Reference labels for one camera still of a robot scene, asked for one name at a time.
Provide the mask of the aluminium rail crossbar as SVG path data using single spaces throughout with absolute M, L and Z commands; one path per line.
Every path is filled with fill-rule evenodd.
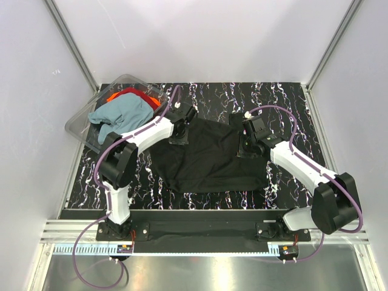
M 51 219 L 44 226 L 40 243 L 70 243 L 75 241 L 78 235 L 93 221 L 79 219 Z M 81 242 L 91 243 L 95 241 L 98 226 L 93 225 L 82 236 Z M 312 239 L 312 244 L 317 244 L 322 233 L 318 229 L 309 229 L 308 234 Z M 361 229 L 358 233 L 335 232 L 325 235 L 325 244 L 368 244 L 367 233 Z

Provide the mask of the clear plastic bin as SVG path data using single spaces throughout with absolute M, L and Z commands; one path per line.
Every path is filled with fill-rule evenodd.
M 99 153 L 101 145 L 98 142 L 100 125 L 91 124 L 88 115 L 95 109 L 104 105 L 108 98 L 114 93 L 120 92 L 126 88 L 134 88 L 144 92 L 147 96 L 157 99 L 161 106 L 156 109 L 156 114 L 161 112 L 168 101 L 167 95 L 152 84 L 148 84 L 132 75 L 121 75 L 110 84 L 102 84 L 98 93 L 96 93 L 86 105 L 78 111 L 65 124 L 65 130 L 83 143 L 86 147 Z

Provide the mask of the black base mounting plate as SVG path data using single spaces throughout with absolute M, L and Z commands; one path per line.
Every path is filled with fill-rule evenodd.
M 153 249 L 259 250 L 264 245 L 304 243 L 308 229 L 279 235 L 276 221 L 283 210 L 133 210 L 135 235 L 125 240 L 106 236 L 98 241 L 130 242 Z

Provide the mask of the right aluminium frame post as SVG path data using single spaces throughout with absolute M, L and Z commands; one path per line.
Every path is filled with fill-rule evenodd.
M 350 2 L 350 5 L 348 6 L 344 16 L 342 17 L 337 29 L 335 30 L 327 48 L 325 49 L 317 67 L 313 71 L 312 76 L 310 77 L 309 81 L 306 83 L 306 89 L 308 91 L 311 91 L 316 84 L 318 78 L 322 74 L 323 70 L 325 69 L 325 66 L 327 65 L 328 61 L 330 60 L 330 57 L 333 55 L 335 49 L 337 48 L 338 44 L 340 43 L 340 40 L 345 35 L 345 32 L 349 28 L 350 23 L 352 22 L 352 19 L 355 17 L 357 11 L 361 7 L 363 3 L 363 0 L 352 0 Z

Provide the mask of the orange t shirt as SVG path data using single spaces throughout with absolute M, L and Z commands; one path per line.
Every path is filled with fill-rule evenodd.
M 111 97 L 109 97 L 106 100 L 106 102 L 110 102 L 110 101 L 114 100 L 116 97 L 118 97 L 118 95 L 119 95 L 119 93 L 114 93 Z M 161 105 L 161 103 L 157 99 L 152 98 L 152 97 L 150 97 L 148 95 L 145 95 L 145 99 L 151 101 L 152 103 L 154 103 L 156 105 Z

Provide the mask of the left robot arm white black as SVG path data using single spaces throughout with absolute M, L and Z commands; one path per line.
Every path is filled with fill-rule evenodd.
M 162 140 L 173 145 L 187 145 L 189 124 L 197 114 L 193 106 L 178 104 L 166 107 L 138 129 L 107 135 L 95 168 L 97 181 L 102 183 L 107 200 L 105 217 L 99 222 L 99 240 L 103 236 L 119 241 L 134 237 L 127 199 L 139 154 Z

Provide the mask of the left aluminium frame post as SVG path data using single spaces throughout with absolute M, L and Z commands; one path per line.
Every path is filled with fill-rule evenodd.
M 82 75 L 84 76 L 85 80 L 87 81 L 89 87 L 91 88 L 92 92 L 96 93 L 99 90 L 99 85 L 95 81 L 85 59 L 83 58 L 81 51 L 79 50 L 71 31 L 66 24 L 66 21 L 61 14 L 57 4 L 53 0 L 43 0 L 43 3 L 47 7 L 51 17 L 53 18 L 63 40 L 65 41 L 68 49 L 70 50 L 70 53 L 72 54 L 74 60 L 76 61 Z

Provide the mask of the light blue t shirt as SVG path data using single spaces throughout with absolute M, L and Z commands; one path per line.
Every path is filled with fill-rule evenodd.
M 101 125 L 98 143 L 103 145 L 111 132 L 119 135 L 146 124 L 154 114 L 153 108 L 134 93 L 125 93 L 88 114 L 91 124 Z

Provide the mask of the right orange black connector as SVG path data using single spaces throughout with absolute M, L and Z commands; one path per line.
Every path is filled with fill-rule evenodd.
M 281 246 L 279 253 L 284 256 L 298 256 L 299 248 L 298 246 Z

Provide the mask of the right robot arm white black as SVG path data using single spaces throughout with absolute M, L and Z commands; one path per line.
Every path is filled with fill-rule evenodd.
M 243 118 L 238 156 L 264 158 L 294 176 L 313 195 L 310 207 L 295 208 L 278 218 L 275 233 L 289 240 L 297 231 L 316 228 L 326 235 L 360 220 L 362 211 L 354 178 L 337 174 L 319 165 L 281 135 L 271 132 L 264 121 L 254 116 Z

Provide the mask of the aluminium frame post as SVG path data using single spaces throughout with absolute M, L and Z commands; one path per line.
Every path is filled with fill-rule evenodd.
M 363 0 L 352 0 L 350 2 L 350 5 L 348 6 L 344 16 L 342 17 L 337 29 L 335 30 L 327 48 L 325 49 L 317 67 L 313 71 L 312 76 L 310 77 L 309 81 L 306 83 L 306 89 L 308 91 L 311 91 L 316 84 L 318 78 L 322 74 L 323 70 L 325 69 L 325 66 L 327 65 L 328 61 L 330 60 L 330 57 L 333 55 L 335 49 L 337 48 L 338 44 L 340 43 L 340 40 L 345 35 L 345 32 L 349 28 L 350 23 L 352 22 L 352 19 L 355 17 L 357 11 L 361 7 L 363 3 Z
M 43 3 L 47 7 L 51 17 L 53 18 L 63 40 L 65 41 L 68 49 L 70 50 L 70 53 L 72 54 L 74 60 L 76 61 L 82 75 L 84 76 L 85 80 L 87 81 L 89 87 L 91 88 L 92 92 L 96 93 L 99 90 L 99 85 L 95 81 L 85 59 L 83 58 L 81 51 L 79 50 L 71 31 L 66 24 L 66 21 L 61 14 L 57 4 L 53 0 L 43 0 Z

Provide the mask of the black t shirt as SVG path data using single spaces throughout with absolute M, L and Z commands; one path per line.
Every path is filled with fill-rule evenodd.
M 155 172 L 166 187 L 178 193 L 216 193 L 260 190 L 268 185 L 267 160 L 237 155 L 243 114 L 229 123 L 195 118 L 188 126 L 188 143 L 163 139 L 149 148 Z

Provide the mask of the red t shirt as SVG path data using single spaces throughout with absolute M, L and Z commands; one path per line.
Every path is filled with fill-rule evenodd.
M 138 89 L 135 89 L 135 88 L 132 88 L 132 87 L 128 87 L 120 92 L 118 92 L 116 94 L 116 97 L 119 97 L 123 94 L 127 94 L 127 93 L 133 93 L 135 94 L 136 96 L 140 97 L 143 101 L 145 101 L 153 110 L 156 110 L 160 105 L 161 103 L 159 102 L 158 99 L 155 99 L 155 98 L 152 98 L 150 97 L 149 95 L 147 95 L 146 93 L 144 93 L 143 91 L 140 91 Z

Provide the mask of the left orange black connector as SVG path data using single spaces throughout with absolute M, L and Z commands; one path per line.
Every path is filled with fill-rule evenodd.
M 133 253 L 133 245 L 132 244 L 118 244 L 117 253 Z

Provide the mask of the black marbled table mat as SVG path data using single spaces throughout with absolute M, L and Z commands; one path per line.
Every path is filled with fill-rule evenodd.
M 274 132 L 289 136 L 292 123 L 287 112 L 297 119 L 294 145 L 318 164 L 325 159 L 318 139 L 312 99 L 304 85 L 292 82 L 184 83 L 183 101 L 193 105 L 201 118 L 227 122 L 231 113 L 246 112 L 264 105 L 262 113 Z M 72 170 L 64 207 L 67 210 L 103 210 L 104 191 L 93 180 L 96 153 L 83 148 Z M 311 205 L 313 196 L 292 175 L 268 163 L 267 181 L 255 192 L 176 193 L 165 187 L 147 153 L 139 156 L 137 173 L 130 186 L 128 203 L 132 209 L 224 210 L 291 209 Z

